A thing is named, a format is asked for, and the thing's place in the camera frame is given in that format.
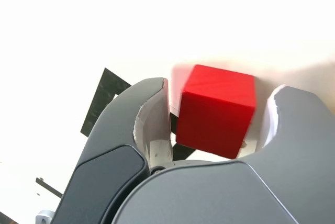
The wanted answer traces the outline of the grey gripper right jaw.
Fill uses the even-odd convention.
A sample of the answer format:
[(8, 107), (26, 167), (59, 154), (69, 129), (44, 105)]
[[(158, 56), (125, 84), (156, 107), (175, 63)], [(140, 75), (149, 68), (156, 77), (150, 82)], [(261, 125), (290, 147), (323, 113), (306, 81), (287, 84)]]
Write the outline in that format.
[(334, 115), (315, 94), (275, 89), (264, 146), (226, 162), (163, 170), (113, 223), (334, 223)]

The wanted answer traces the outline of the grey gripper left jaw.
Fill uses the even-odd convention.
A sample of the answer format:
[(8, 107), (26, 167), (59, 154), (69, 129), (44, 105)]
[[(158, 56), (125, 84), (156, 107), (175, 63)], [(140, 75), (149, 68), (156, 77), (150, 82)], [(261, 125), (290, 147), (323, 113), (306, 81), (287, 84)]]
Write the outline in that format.
[(172, 161), (168, 81), (140, 81), (100, 114), (52, 218), (111, 223), (152, 167)]

